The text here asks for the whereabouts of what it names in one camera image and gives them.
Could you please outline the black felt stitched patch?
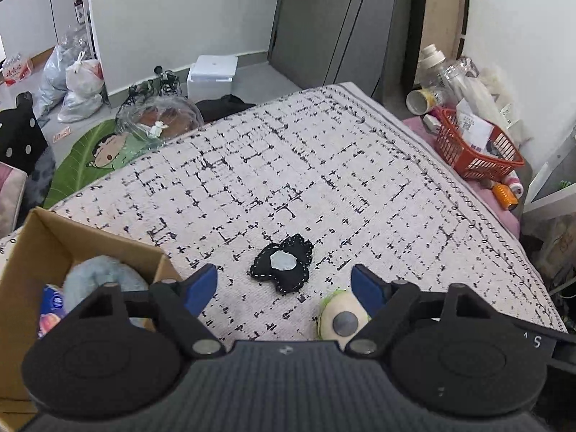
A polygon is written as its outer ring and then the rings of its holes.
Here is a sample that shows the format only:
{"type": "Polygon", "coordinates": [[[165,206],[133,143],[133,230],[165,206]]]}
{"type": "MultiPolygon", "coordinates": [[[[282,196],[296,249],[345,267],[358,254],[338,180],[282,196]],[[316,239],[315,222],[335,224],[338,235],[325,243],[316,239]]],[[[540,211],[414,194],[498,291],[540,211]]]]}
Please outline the black felt stitched patch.
{"type": "Polygon", "coordinates": [[[249,275],[256,281],[272,281],[281,294],[294,293],[310,279],[314,244],[300,234],[268,244],[254,259],[249,275]]]}

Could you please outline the light blue fluffy plush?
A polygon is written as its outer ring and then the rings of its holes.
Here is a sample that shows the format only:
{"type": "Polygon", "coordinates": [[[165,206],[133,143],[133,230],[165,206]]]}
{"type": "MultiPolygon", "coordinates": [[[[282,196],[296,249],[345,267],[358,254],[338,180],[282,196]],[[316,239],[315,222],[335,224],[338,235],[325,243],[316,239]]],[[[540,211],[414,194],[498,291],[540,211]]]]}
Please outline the light blue fluffy plush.
{"type": "Polygon", "coordinates": [[[107,283],[117,283],[122,292],[148,289],[144,278],[129,265],[111,256],[95,256],[74,266],[64,278],[64,313],[70,314],[85,298],[107,283]]]}

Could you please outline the white black patterned blanket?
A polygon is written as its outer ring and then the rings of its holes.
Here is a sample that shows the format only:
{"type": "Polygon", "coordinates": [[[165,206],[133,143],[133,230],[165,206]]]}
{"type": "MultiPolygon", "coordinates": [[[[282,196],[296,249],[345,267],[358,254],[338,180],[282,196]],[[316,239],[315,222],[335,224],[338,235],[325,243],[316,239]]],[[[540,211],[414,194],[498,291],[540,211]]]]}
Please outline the white black patterned blanket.
{"type": "Polygon", "coordinates": [[[309,338],[356,263],[428,291],[475,289],[497,310],[563,323],[517,238],[421,138],[351,84],[264,103],[173,141],[55,212],[161,248],[183,277],[218,268],[202,318],[217,337],[309,338]],[[249,275],[270,243],[314,244],[294,293],[249,275]]]}

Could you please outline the blue printed tissue pack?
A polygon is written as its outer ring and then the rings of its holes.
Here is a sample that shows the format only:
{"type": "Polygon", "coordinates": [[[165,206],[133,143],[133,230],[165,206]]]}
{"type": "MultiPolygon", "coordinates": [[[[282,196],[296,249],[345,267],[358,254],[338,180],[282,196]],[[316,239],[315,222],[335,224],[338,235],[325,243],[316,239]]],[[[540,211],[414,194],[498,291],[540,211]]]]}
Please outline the blue printed tissue pack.
{"type": "Polygon", "coordinates": [[[62,289],[54,285],[45,285],[40,304],[38,337],[42,338],[49,333],[64,316],[66,316],[66,310],[62,289]]]}

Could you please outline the brown cardboard box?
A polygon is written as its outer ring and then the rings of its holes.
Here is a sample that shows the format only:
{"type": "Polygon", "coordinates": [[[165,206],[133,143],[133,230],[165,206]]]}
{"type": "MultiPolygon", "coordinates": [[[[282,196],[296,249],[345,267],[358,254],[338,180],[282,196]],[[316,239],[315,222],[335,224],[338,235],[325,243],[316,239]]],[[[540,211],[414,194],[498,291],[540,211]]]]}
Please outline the brown cardboard box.
{"type": "Polygon", "coordinates": [[[106,255],[137,270],[147,281],[181,279],[161,249],[35,209],[1,254],[1,429],[16,431],[36,409],[23,386],[23,356],[37,340],[46,285],[60,286],[69,270],[106,255]]]}

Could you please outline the green leaf cartoon mat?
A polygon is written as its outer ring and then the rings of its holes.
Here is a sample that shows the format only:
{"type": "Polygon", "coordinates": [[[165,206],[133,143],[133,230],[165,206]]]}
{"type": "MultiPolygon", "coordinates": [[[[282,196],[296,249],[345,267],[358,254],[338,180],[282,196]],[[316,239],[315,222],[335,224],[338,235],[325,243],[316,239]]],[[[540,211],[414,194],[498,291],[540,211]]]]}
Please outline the green leaf cartoon mat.
{"type": "Polygon", "coordinates": [[[148,151],[146,136],[119,132],[113,119],[94,126],[73,144],[56,168],[43,207],[49,209],[148,151]]]}

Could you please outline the clear plastic bag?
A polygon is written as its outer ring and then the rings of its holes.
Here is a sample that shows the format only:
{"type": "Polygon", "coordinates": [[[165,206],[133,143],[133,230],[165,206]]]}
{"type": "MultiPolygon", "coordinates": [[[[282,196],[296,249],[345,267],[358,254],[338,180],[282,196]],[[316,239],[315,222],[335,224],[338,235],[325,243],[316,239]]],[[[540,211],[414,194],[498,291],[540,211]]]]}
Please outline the clear plastic bag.
{"type": "Polygon", "coordinates": [[[156,148],[203,126],[200,110],[187,98],[152,96],[141,103],[121,106],[115,131],[131,134],[148,148],[156,148]]]}

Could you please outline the red plastic basket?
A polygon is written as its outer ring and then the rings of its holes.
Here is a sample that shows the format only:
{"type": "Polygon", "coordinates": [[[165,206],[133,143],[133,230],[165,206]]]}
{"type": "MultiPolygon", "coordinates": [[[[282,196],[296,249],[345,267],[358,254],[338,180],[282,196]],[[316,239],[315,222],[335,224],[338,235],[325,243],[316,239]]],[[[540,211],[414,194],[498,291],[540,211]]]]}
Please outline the red plastic basket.
{"type": "Polygon", "coordinates": [[[436,107],[432,115],[440,123],[435,150],[463,179],[499,181],[524,166],[517,146],[500,127],[489,123],[492,131],[487,145],[476,150],[461,135],[454,109],[436,107]]]}

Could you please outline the paper cup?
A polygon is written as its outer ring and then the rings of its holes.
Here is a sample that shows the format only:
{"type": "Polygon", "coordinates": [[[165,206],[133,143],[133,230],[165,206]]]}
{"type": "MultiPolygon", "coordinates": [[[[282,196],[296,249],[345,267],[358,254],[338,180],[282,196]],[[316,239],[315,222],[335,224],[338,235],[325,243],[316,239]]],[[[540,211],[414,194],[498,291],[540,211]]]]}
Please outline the paper cup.
{"type": "Polygon", "coordinates": [[[425,115],[445,102],[445,93],[439,89],[419,89],[406,96],[406,107],[414,115],[425,115]]]}

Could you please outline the black tripod stand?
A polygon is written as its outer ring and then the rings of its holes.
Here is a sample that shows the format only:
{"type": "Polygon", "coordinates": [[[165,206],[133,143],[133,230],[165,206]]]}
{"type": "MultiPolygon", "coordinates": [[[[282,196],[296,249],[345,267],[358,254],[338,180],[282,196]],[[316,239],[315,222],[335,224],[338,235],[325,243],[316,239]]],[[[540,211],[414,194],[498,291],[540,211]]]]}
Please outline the black tripod stand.
{"type": "Polygon", "coordinates": [[[129,88],[125,104],[142,104],[155,96],[181,96],[180,78],[174,71],[155,66],[153,72],[151,79],[129,88]]]}

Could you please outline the white foam box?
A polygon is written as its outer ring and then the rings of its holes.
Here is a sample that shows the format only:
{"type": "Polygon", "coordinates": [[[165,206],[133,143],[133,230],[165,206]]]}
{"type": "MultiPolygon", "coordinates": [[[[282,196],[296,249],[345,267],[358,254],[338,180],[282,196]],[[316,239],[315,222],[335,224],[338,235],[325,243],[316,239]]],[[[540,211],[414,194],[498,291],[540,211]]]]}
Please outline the white foam box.
{"type": "Polygon", "coordinates": [[[229,95],[237,64],[237,56],[199,56],[188,71],[188,98],[198,103],[229,95]]]}

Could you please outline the clear plastic bottle white cap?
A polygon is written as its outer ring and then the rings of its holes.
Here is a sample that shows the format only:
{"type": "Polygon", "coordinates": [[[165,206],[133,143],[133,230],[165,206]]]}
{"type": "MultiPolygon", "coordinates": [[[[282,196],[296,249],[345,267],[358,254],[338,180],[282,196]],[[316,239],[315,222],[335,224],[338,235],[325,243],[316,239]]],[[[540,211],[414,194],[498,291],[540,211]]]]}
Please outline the clear plastic bottle white cap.
{"type": "Polygon", "coordinates": [[[462,99],[473,102],[473,84],[466,76],[465,66],[459,60],[446,59],[435,44],[422,49],[418,69],[424,88],[443,92],[450,103],[457,104],[462,99]]]}

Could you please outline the black polka dot stool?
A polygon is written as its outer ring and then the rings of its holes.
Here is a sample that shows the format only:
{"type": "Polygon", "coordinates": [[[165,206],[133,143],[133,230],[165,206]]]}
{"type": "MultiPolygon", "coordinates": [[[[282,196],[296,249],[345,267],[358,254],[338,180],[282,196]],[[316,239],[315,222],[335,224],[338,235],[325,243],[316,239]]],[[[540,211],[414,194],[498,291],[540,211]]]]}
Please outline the black polka dot stool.
{"type": "Polygon", "coordinates": [[[15,98],[15,108],[0,112],[0,160],[30,175],[48,147],[33,113],[33,98],[23,92],[15,98]]]}

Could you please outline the white plastic bag red print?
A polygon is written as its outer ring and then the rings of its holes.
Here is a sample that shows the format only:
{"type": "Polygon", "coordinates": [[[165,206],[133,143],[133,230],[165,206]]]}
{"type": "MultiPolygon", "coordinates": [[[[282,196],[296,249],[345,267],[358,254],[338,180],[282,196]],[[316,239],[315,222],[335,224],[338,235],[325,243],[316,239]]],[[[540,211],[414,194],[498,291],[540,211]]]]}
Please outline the white plastic bag red print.
{"type": "Polygon", "coordinates": [[[87,59],[82,51],[66,69],[66,88],[70,94],[88,99],[103,90],[103,69],[97,59],[87,59]]]}

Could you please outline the grey plastic bag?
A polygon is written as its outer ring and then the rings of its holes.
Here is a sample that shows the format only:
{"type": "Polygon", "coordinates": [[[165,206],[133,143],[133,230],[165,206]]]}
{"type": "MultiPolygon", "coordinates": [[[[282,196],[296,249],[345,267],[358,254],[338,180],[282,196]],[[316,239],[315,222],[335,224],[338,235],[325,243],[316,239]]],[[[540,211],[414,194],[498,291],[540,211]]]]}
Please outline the grey plastic bag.
{"type": "Polygon", "coordinates": [[[66,95],[66,69],[83,51],[80,42],[57,45],[47,59],[42,70],[41,81],[34,96],[34,114],[44,118],[63,100],[66,95]]]}

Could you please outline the dark grey wardrobe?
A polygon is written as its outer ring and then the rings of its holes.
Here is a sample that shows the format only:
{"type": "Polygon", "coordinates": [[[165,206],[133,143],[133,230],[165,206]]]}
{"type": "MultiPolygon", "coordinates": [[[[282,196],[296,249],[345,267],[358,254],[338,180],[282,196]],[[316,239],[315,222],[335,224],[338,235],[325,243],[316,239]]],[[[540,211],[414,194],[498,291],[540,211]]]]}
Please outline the dark grey wardrobe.
{"type": "Polygon", "coordinates": [[[353,82],[382,102],[399,88],[411,0],[278,0],[269,62],[302,89],[353,82]]]}

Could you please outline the red white snack package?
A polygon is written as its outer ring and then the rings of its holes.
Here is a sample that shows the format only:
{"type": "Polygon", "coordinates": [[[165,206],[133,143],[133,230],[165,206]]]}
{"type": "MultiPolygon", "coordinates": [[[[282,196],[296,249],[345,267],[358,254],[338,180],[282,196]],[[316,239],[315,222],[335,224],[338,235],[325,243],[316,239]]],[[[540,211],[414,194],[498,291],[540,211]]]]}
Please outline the red white snack package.
{"type": "Polygon", "coordinates": [[[29,57],[22,56],[20,53],[5,59],[2,64],[2,76],[8,86],[13,86],[26,79],[31,75],[32,71],[32,60],[29,57]]]}

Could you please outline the wooden board black frame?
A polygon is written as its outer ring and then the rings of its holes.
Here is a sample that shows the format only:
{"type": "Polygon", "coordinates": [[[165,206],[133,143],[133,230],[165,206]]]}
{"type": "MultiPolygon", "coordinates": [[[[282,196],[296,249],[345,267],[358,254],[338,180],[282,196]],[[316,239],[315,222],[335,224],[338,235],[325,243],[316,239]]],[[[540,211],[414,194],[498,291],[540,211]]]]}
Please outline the wooden board black frame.
{"type": "Polygon", "coordinates": [[[435,45],[447,59],[463,52],[469,19],[469,0],[411,0],[401,86],[410,92],[420,84],[422,50],[435,45]]]}

